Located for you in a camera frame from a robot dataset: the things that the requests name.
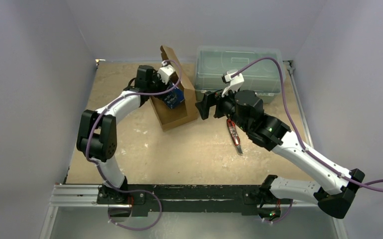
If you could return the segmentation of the red utility knife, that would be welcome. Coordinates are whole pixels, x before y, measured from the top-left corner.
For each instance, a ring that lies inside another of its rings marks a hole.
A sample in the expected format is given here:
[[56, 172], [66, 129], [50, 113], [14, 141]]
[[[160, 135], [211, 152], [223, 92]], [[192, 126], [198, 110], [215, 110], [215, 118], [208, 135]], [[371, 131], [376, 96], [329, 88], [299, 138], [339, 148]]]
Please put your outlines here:
[[238, 136], [237, 130], [236, 130], [236, 125], [234, 122], [232, 122], [230, 119], [226, 120], [227, 127], [232, 139], [232, 142], [238, 152], [238, 154], [243, 154], [242, 148], [241, 148], [241, 141]]

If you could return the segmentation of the blue packaged item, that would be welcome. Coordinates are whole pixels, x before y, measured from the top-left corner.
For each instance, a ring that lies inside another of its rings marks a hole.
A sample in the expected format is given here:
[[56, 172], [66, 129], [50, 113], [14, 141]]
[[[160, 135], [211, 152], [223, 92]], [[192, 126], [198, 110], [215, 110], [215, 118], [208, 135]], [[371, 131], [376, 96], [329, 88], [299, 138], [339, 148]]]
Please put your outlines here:
[[174, 89], [164, 95], [161, 95], [161, 100], [170, 109], [178, 107], [184, 100], [184, 94], [181, 89], [174, 87]]

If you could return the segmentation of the brown cardboard express box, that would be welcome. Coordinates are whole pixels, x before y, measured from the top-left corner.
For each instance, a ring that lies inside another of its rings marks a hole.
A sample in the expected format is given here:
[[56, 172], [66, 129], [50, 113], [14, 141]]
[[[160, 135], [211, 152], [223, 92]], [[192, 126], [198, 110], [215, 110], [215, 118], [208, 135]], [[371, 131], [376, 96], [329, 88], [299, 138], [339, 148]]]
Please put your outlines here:
[[168, 46], [160, 47], [162, 60], [173, 60], [171, 65], [175, 71], [182, 73], [182, 78], [178, 86], [163, 98], [150, 97], [155, 115], [159, 121], [161, 129], [168, 131], [192, 122], [198, 118], [198, 110], [195, 107], [196, 95], [195, 88], [186, 72], [187, 68], [180, 63], [174, 50]]

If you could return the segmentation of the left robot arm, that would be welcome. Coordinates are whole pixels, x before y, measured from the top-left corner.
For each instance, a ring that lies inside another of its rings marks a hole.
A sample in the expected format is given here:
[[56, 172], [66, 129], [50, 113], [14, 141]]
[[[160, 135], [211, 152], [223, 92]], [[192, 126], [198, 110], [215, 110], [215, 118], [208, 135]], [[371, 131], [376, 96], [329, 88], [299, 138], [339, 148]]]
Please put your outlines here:
[[128, 199], [128, 181], [115, 159], [117, 149], [117, 125], [129, 113], [140, 108], [151, 96], [160, 97], [175, 89], [171, 77], [175, 69], [164, 62], [155, 70], [140, 65], [121, 94], [97, 110], [85, 110], [81, 114], [76, 148], [86, 160], [93, 163], [103, 179], [103, 187], [109, 188], [109, 197], [117, 204]]

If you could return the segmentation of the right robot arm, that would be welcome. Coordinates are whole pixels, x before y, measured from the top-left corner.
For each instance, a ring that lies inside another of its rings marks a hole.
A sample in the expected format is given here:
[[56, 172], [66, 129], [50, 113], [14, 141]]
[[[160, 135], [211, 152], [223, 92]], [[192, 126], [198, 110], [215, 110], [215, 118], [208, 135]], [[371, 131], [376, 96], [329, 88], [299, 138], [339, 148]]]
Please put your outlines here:
[[343, 168], [299, 142], [287, 124], [265, 113], [262, 99], [253, 91], [229, 92], [224, 97], [220, 92], [207, 92], [195, 106], [203, 120], [208, 118], [210, 107], [215, 107], [215, 118], [231, 120], [255, 145], [285, 158], [312, 178], [301, 181], [268, 175], [258, 193], [262, 203], [299, 200], [317, 205], [334, 218], [345, 217], [364, 172]]

